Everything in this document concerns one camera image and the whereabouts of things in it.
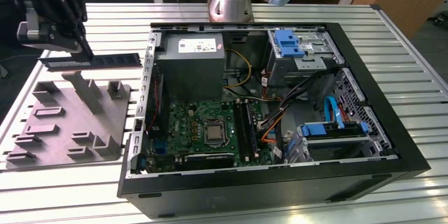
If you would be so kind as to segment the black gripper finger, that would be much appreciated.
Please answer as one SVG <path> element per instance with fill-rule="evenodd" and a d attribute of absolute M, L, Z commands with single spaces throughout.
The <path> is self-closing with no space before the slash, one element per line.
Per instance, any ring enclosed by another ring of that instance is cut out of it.
<path fill-rule="evenodd" d="M 55 0 L 55 4 L 60 8 L 63 23 L 41 17 L 40 46 L 47 50 L 69 52 L 76 62 L 88 62 L 93 58 L 93 52 L 83 24 L 88 20 L 85 0 Z"/>

